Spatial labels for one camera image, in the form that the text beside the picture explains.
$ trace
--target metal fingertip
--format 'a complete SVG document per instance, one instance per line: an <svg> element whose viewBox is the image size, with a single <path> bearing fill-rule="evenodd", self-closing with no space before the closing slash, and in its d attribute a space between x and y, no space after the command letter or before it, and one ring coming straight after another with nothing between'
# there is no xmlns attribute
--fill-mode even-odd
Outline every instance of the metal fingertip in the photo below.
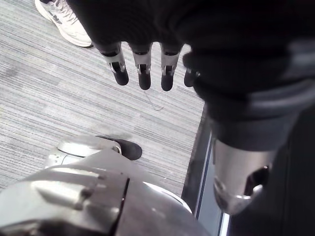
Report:
<svg viewBox="0 0 315 236"><path fill-rule="evenodd" d="M184 84L186 87L192 87L195 80L194 75L191 73L191 70L187 69L184 77Z"/></svg>
<svg viewBox="0 0 315 236"><path fill-rule="evenodd" d="M173 87L173 75L166 74L162 75L161 86L164 91L170 91Z"/></svg>
<svg viewBox="0 0 315 236"><path fill-rule="evenodd" d="M139 74L139 86L143 90L148 90L151 86L151 76L147 73Z"/></svg>
<svg viewBox="0 0 315 236"><path fill-rule="evenodd" d="M124 86L126 84L128 84L129 82L129 77L128 77L128 74L127 74L127 71L123 71L123 72L117 72L117 73L114 73L114 76L115 76L115 80L117 82L117 84L121 85L121 86Z"/></svg>

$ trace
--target person's foot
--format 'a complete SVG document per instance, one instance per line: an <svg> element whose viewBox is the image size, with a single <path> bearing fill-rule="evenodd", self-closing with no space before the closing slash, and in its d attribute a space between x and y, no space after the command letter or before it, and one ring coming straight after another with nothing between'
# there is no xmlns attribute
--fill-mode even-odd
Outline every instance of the person's foot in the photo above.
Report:
<svg viewBox="0 0 315 236"><path fill-rule="evenodd" d="M39 13L52 21L62 37L80 47L89 47L92 41L66 0L35 0Z"/></svg>

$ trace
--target shoe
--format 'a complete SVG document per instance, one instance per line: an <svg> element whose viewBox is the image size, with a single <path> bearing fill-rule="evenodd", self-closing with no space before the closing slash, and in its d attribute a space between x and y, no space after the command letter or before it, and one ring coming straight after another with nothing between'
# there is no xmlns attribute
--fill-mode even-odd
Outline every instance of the shoe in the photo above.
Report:
<svg viewBox="0 0 315 236"><path fill-rule="evenodd" d="M97 135L97 137L118 143L122 150L121 154L130 161L138 160L142 155L142 148L136 143L124 139L113 139L104 135Z"/></svg>
<svg viewBox="0 0 315 236"><path fill-rule="evenodd" d="M49 1L47 4L35 0L39 13L52 21L62 37L80 47L89 47L92 41L66 0Z"/></svg>

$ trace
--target robotic hand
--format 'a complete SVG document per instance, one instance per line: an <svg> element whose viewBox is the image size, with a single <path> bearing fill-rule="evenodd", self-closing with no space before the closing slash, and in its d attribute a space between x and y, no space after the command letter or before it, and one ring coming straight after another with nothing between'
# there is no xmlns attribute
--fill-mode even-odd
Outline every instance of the robotic hand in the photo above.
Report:
<svg viewBox="0 0 315 236"><path fill-rule="evenodd" d="M118 84L128 83L129 43L142 89L160 42L162 88L170 90L181 47L184 78L212 119L215 196L229 214L266 184L277 150L315 101L315 15L308 0L68 0Z"/></svg>

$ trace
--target striped carpet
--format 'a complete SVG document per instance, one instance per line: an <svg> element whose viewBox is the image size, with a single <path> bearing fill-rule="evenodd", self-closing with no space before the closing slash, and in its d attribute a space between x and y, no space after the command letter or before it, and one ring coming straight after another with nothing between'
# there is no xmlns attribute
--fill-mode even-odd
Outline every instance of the striped carpet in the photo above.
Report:
<svg viewBox="0 0 315 236"><path fill-rule="evenodd" d="M184 86L181 60L162 91L158 44L142 91L123 46L130 82L120 87L95 48L66 42L32 0L0 1L0 188L40 170L62 137L104 134L138 143L138 164L181 194L203 101Z"/></svg>

